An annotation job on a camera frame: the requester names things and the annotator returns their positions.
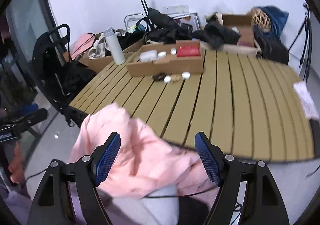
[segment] red box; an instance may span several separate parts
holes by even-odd
[[[186,56],[200,56],[199,47],[189,47],[184,46],[180,47],[177,52],[177,57],[186,57]]]

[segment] table slat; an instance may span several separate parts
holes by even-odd
[[[298,76],[298,74],[295,72],[295,70],[293,70],[293,69],[292,69],[291,67],[289,67],[289,66],[288,66],[288,67],[285,67],[285,69],[286,69],[288,75],[289,75],[290,78],[291,78],[292,85],[293,85],[294,83],[301,82],[301,79],[300,79],[300,77]]]
[[[271,89],[268,78],[259,63],[255,58],[249,58],[253,70],[258,78],[260,89],[267,109],[268,122],[271,135],[271,160],[285,160],[284,132],[282,119],[279,113],[279,108],[275,100],[275,96]]]
[[[111,62],[109,63],[100,73],[98,73],[79,93],[78,95],[72,100],[70,103],[70,106],[74,107],[76,103],[81,99],[81,97],[89,90],[89,88],[95,84],[96,81],[99,80],[99,78],[104,75],[104,73],[109,70],[110,67],[112,67],[115,63]]]
[[[165,86],[166,84],[162,81],[154,82],[132,117],[140,118],[143,122],[147,122]]]
[[[80,107],[83,105],[83,103],[86,101],[86,99],[89,98],[89,96],[100,87],[100,85],[103,83],[103,81],[110,76],[110,74],[117,69],[117,65],[114,64],[111,66],[87,91],[86,93],[79,99],[79,101],[76,103],[75,107],[77,109],[80,109]]]
[[[164,139],[183,144],[195,105],[200,77],[200,74],[192,74],[190,79],[185,80],[167,129],[163,135]]]
[[[166,85],[156,107],[147,121],[147,124],[153,128],[159,137],[164,130],[168,118],[171,116],[172,108],[177,101],[177,96],[182,84],[183,80]]]
[[[244,72],[244,78],[248,87],[248,94],[252,110],[253,124],[253,158],[269,160],[270,151],[270,132],[268,117],[259,87],[258,80],[247,56],[239,55],[239,60]]]
[[[99,84],[98,87],[95,88],[94,91],[89,95],[89,97],[84,101],[84,103],[80,106],[81,111],[85,111],[89,105],[97,98],[97,96],[101,93],[101,91],[108,85],[108,83],[119,73],[126,73],[127,69],[125,68],[125,64],[118,65],[116,69],[112,71],[112,73],[107,76],[102,83]]]
[[[126,103],[123,105],[123,107],[130,113],[130,115],[135,112],[136,108],[138,107],[152,84],[153,79],[150,76],[145,76],[133,91],[133,93],[130,95]]]
[[[294,97],[294,100],[295,100],[296,104],[298,105],[298,109],[299,109],[300,116],[301,116],[302,123],[303,123],[303,127],[304,127],[304,132],[306,135],[305,138],[306,138],[306,145],[307,145],[307,155],[314,156],[314,144],[313,144],[313,136],[312,136],[312,132],[311,132],[310,123],[304,114],[300,98],[299,98],[298,94],[296,93],[296,91],[293,89],[293,82],[295,80],[292,80],[292,79],[293,78],[296,79],[296,78],[294,77],[294,74],[292,74],[292,73],[290,75],[288,75],[287,69],[282,68],[279,64],[277,64],[277,66],[280,69],[280,72],[282,73],[283,77],[287,80],[287,87],[291,90],[291,93]],[[303,154],[302,156],[299,155],[299,158],[301,158],[301,159],[305,158],[305,154]]]
[[[289,110],[291,111],[291,116],[293,120],[293,126],[295,129],[294,138],[296,140],[296,154],[295,157],[291,158],[290,155],[287,153],[287,160],[288,161],[295,161],[297,159],[301,159],[301,154],[299,154],[298,145],[304,144],[306,142],[306,134],[304,132],[303,122],[300,115],[300,111],[298,109],[298,105],[295,102],[294,96],[291,92],[292,88],[289,88],[285,78],[283,77],[280,69],[277,65],[273,62],[268,62],[270,67],[272,68],[277,80],[279,81],[280,87],[285,94],[285,97],[288,102]]]
[[[225,153],[231,153],[233,133],[233,101],[226,52],[217,52],[217,95],[213,117],[211,143]]]
[[[86,108],[85,112],[92,114],[103,99],[110,93],[110,91],[117,85],[117,83],[126,75],[128,72],[127,68],[124,67],[118,74],[113,77],[113,79],[103,88],[103,90],[92,100],[89,106]]]
[[[296,133],[295,129],[293,126],[293,119],[291,116],[291,112],[289,110],[288,102],[286,98],[284,97],[283,91],[280,87],[280,84],[270,68],[267,60],[259,60],[264,72],[267,75],[267,78],[270,82],[270,85],[273,90],[273,94],[276,99],[277,106],[279,108],[280,112],[280,117],[282,120],[283,124],[283,132],[284,132],[284,150],[286,152],[286,158],[285,160],[288,159],[297,159],[297,148],[299,145],[297,145],[297,140],[296,140]]]
[[[124,89],[118,94],[118,96],[115,98],[114,102],[117,103],[120,107],[123,107],[125,102],[128,100],[132,92],[137,88],[137,86],[142,81],[143,77],[133,77],[127,85],[124,87]]]
[[[117,85],[109,92],[109,94],[103,99],[103,101],[99,104],[99,106],[95,109],[94,113],[103,109],[108,104],[111,104],[115,98],[119,95],[119,93],[126,87],[126,85],[131,80],[131,76],[129,73],[126,73],[125,76],[117,83]]]
[[[233,86],[234,138],[232,154],[252,157],[252,115],[244,73],[237,55],[228,54]]]
[[[204,132],[210,136],[212,117],[214,110],[214,97],[216,89],[216,51],[207,50],[204,59],[204,74],[201,78],[201,85],[193,114],[190,130],[185,145],[195,146],[195,135]]]

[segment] human hand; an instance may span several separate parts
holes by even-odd
[[[24,170],[23,170],[23,162],[24,158],[21,154],[20,147],[18,142],[16,142],[16,146],[14,148],[14,158],[9,163],[8,169],[12,175],[10,175],[10,180],[13,183],[21,184],[24,182]]]

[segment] small white container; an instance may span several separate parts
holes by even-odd
[[[175,55],[177,53],[177,49],[171,48],[170,54]]]
[[[165,51],[158,53],[158,59],[164,58],[167,55]]]
[[[171,76],[170,76],[170,75],[167,75],[166,77],[164,77],[163,82],[164,82],[164,83],[170,83],[170,82],[171,82]]]
[[[189,72],[183,72],[182,73],[182,79],[186,80],[186,79],[190,79],[191,74]]]

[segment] pink blanket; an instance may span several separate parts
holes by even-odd
[[[215,185],[208,179],[197,152],[172,147],[116,103],[83,121],[70,162],[91,154],[113,131],[120,134],[121,147],[107,179],[99,186],[111,196],[144,197],[170,184],[177,185],[179,195],[185,195]],[[212,205],[217,191],[197,198]]]

